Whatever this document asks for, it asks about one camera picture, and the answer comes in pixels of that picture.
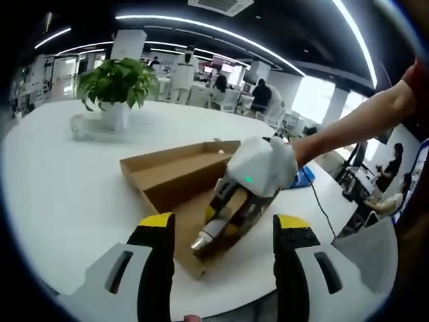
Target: blue object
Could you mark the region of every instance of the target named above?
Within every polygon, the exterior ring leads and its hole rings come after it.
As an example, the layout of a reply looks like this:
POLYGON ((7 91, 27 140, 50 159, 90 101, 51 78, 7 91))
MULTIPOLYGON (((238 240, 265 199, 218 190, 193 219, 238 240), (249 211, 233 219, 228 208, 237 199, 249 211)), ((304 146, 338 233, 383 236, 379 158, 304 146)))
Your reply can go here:
POLYGON ((316 177, 310 168, 304 166, 296 173, 295 180, 290 184, 289 189, 310 186, 315 178, 316 177))

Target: white round table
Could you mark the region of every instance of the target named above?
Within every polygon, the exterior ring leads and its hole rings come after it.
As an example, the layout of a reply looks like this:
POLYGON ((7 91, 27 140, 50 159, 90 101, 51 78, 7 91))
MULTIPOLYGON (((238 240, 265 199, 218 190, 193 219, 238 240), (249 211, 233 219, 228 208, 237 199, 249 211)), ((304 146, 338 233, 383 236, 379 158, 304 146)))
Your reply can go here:
MULTIPOLYGON (((133 109, 125 133, 77 142, 70 118, 79 113, 86 113, 80 101, 42 105, 9 132, 2 155, 5 200, 17 241, 36 274, 66 294, 83 283, 85 270, 97 258, 116 243, 125 243, 144 216, 138 196, 122 177, 120 159, 214 138, 273 134, 272 128, 254 119, 148 101, 142 109, 133 109)), ((341 197, 341 188, 321 167, 312 162, 310 168, 320 202, 338 233, 356 204, 341 197)), ((224 313, 275 289, 275 213, 301 217, 321 242, 332 241, 312 189, 284 191, 201 280, 193 280, 176 263, 173 320, 224 313)))

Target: ceiling light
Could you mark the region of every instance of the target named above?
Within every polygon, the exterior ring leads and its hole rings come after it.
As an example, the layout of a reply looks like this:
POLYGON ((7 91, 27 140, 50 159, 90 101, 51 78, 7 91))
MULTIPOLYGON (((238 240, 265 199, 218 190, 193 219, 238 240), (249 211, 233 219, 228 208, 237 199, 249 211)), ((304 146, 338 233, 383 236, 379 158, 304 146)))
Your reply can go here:
POLYGON ((353 20, 351 14, 347 10, 347 8, 343 5, 341 0, 332 0, 332 1, 334 2, 336 7, 338 8, 338 10, 341 12, 344 19, 346 19, 347 23, 349 24, 352 32, 354 33, 354 35, 356 37, 357 42, 359 43, 359 45, 362 49, 363 55, 365 57, 365 60, 367 62, 367 66, 369 69, 369 74, 371 75, 371 80, 373 82, 373 86, 375 89, 377 87, 377 76, 375 75, 375 69, 374 69, 373 61, 371 59, 371 56, 369 55, 369 51, 368 51, 367 45, 365 44, 365 41, 363 40, 361 31, 357 27, 355 20, 353 20))
POLYGON ((89 54, 90 52, 104 52, 105 49, 92 49, 92 50, 87 50, 86 52, 80 52, 79 55, 85 55, 85 54, 89 54))
POLYGON ((183 54, 183 52, 177 52, 175 50, 167 50, 167 49, 160 49, 160 48, 151 48, 152 52, 171 52, 172 54, 183 54))
MULTIPOLYGON (((167 50, 167 49, 160 49, 160 48, 152 48, 151 51, 152 52, 170 52, 172 54, 179 54, 179 55, 183 54, 183 52, 175 52, 174 50, 167 50)), ((194 55, 194 56, 197 58, 200 58, 200 59, 212 61, 212 58, 209 58, 209 57, 204 57, 204 56, 199 56, 199 55, 194 55)))
POLYGON ((66 32, 69 32, 72 28, 67 28, 62 30, 61 32, 57 32, 56 34, 53 34, 50 37, 47 37, 45 40, 42 40, 39 44, 34 46, 34 49, 38 49, 41 45, 46 44, 50 40, 53 40, 55 37, 61 36, 62 34, 65 34, 66 32))
MULTIPOLYGON (((145 44, 165 45, 165 46, 173 46, 173 47, 178 47, 178 48, 187 48, 187 46, 179 45, 179 44, 171 44, 169 42, 145 42, 145 44)), ((236 63, 241 64, 241 65, 246 66, 246 67, 249 66, 248 64, 245 64, 244 62, 240 62, 239 60, 236 60, 234 58, 231 58, 231 57, 228 57, 228 56, 223 56, 223 55, 217 54, 215 52, 209 52, 208 50, 204 50, 204 49, 200 49, 200 48, 195 48, 195 51, 196 52, 205 52, 206 54, 211 54, 213 56, 222 58, 224 60, 228 60, 230 62, 236 62, 236 63)))
POLYGON ((209 62, 211 62, 213 60, 213 58, 208 58, 208 57, 204 57, 204 56, 199 56, 199 55, 194 55, 194 56, 199 58, 199 59, 208 60, 209 62))
POLYGON ((77 46, 77 47, 73 47, 67 50, 63 50, 62 52, 58 52, 57 55, 61 55, 65 52, 72 52, 73 50, 76 49, 81 49, 81 48, 86 48, 86 47, 91 47, 91 46, 98 46, 98 45, 107 45, 107 44, 113 44, 113 42, 96 42, 95 44, 87 44, 87 45, 83 45, 83 46, 77 46))
POLYGON ((280 55, 276 54, 275 52, 272 52, 271 50, 263 47, 262 45, 247 39, 243 36, 240 36, 239 34, 235 34, 233 32, 230 32, 228 30, 216 27, 214 25, 209 25, 207 23, 202 23, 199 21, 194 21, 194 20, 189 20, 189 19, 183 19, 183 18, 179 18, 179 17, 170 17, 167 15, 118 15, 115 17, 118 20, 122 20, 122 19, 163 19, 163 20, 173 20, 173 21, 180 21, 180 22, 184 22, 184 23, 191 23, 193 25, 199 25, 200 27, 204 27, 204 28, 208 28, 208 29, 212 29, 212 30, 216 30, 218 32, 222 32, 226 35, 230 35, 234 38, 240 39, 244 42, 247 42, 248 44, 255 46, 256 48, 259 48, 260 50, 266 52, 267 54, 277 58, 278 60, 284 62, 285 64, 287 64, 290 68, 294 69, 297 73, 301 74, 302 76, 306 76, 304 72, 302 72, 298 67, 296 67, 295 65, 293 65, 292 63, 288 62, 286 59, 284 59, 283 57, 281 57, 280 55))
POLYGON ((187 46, 178 45, 178 44, 171 44, 169 42, 145 42, 145 44, 166 45, 166 46, 174 46, 174 47, 179 47, 179 48, 187 48, 187 46))

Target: air conditioner vent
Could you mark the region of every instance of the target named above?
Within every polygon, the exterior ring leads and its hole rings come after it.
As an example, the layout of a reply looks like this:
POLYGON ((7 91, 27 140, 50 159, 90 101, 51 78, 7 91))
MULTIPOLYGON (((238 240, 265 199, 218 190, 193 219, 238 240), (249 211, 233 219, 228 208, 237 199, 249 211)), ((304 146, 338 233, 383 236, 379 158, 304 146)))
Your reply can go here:
POLYGON ((188 0, 188 4, 233 17, 253 4, 253 0, 188 0))

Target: black cable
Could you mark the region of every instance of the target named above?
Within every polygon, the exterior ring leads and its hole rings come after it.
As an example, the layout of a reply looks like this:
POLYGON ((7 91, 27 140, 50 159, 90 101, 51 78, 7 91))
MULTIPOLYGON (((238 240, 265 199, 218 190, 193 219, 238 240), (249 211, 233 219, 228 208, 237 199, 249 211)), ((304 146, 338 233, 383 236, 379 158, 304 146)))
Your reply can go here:
POLYGON ((323 215, 326 217, 326 220, 328 221, 328 225, 329 225, 330 230, 332 231, 332 234, 334 235, 334 242, 335 242, 336 234, 335 234, 334 228, 332 228, 332 225, 331 225, 330 220, 329 220, 329 216, 324 212, 322 205, 320 204, 320 201, 319 201, 319 198, 317 197, 316 189, 314 188, 313 182, 310 180, 310 178, 308 178, 304 169, 302 170, 302 172, 306 176, 308 182, 311 184, 311 187, 312 187, 313 192, 314 192, 314 196, 316 197, 317 204, 319 205, 320 210, 323 212, 323 215))

